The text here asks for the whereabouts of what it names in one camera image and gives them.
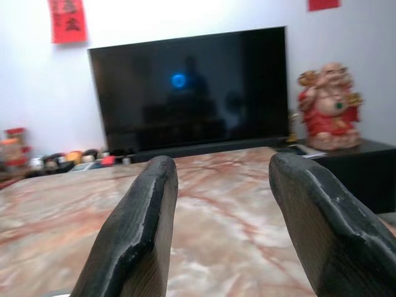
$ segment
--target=marble table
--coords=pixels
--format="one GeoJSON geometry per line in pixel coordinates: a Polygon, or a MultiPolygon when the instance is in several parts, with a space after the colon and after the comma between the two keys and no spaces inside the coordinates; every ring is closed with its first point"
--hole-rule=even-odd
{"type": "MultiPolygon", "coordinates": [[[[315,296],[272,196],[269,148],[176,159],[167,297],[315,296]]],[[[33,178],[0,191],[0,296],[69,290],[143,163],[33,178]]]]}

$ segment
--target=statue's head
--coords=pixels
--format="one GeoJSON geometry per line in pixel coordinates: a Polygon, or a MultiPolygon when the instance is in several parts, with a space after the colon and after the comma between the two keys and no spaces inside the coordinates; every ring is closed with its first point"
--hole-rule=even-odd
{"type": "Polygon", "coordinates": [[[348,69],[340,63],[329,63],[325,65],[319,77],[319,86],[337,87],[345,83],[348,75],[348,69]]]}

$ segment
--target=tv stand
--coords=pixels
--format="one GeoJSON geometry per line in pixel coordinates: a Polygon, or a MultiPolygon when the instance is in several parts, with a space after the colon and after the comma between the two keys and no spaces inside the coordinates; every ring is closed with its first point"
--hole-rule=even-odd
{"type": "Polygon", "coordinates": [[[371,140],[314,158],[374,213],[396,207],[396,147],[371,140]]]}

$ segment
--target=red banner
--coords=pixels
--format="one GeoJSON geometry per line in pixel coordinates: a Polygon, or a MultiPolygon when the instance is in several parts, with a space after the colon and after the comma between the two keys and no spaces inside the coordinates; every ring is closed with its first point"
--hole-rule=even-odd
{"type": "Polygon", "coordinates": [[[309,11],[340,7],[340,0],[309,0],[309,11]]]}
{"type": "Polygon", "coordinates": [[[52,42],[87,40],[82,0],[49,0],[52,18],[52,42]]]}

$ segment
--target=television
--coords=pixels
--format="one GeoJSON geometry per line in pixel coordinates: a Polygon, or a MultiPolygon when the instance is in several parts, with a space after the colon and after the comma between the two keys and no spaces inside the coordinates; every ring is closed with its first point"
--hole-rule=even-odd
{"type": "Polygon", "coordinates": [[[108,148],[116,155],[178,157],[288,135],[284,27],[89,53],[108,148]]]}

